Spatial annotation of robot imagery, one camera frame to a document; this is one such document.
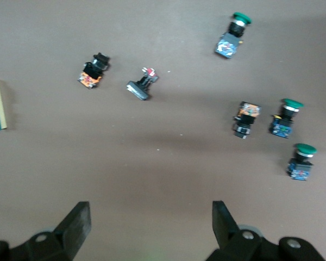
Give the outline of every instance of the green button cap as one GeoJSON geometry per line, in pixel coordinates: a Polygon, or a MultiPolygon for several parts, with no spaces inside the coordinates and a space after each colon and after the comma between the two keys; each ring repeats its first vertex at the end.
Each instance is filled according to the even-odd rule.
{"type": "Polygon", "coordinates": [[[293,107],[295,109],[299,109],[300,107],[304,107],[304,104],[294,101],[292,99],[284,99],[284,102],[286,103],[287,106],[293,107]]]}
{"type": "Polygon", "coordinates": [[[242,14],[242,13],[238,13],[238,12],[236,12],[236,13],[233,14],[233,16],[234,16],[234,19],[237,19],[237,20],[239,20],[239,21],[242,21],[242,22],[244,22],[245,24],[251,24],[251,23],[252,23],[251,18],[248,17],[248,16],[245,15],[245,14],[242,14]]]}
{"type": "Polygon", "coordinates": [[[296,147],[300,152],[308,155],[313,155],[317,152],[317,149],[315,149],[313,146],[310,146],[308,144],[299,143],[296,145],[296,147]]]}

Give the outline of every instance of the gray floor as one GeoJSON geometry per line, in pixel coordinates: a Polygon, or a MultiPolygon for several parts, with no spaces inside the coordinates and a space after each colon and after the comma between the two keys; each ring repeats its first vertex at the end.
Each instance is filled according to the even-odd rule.
{"type": "Polygon", "coordinates": [[[277,243],[326,259],[325,1],[0,1],[0,239],[11,246],[91,202],[75,260],[205,260],[213,200],[277,243]],[[253,19],[232,60],[213,50],[230,16],[253,19]],[[97,52],[99,88],[77,82],[97,52]],[[152,99],[126,90],[142,67],[152,99]],[[289,139],[267,133],[282,98],[305,104],[289,139]],[[241,101],[262,106],[248,139],[241,101]],[[306,182],[285,173],[293,145],[318,149],[306,182]]]}

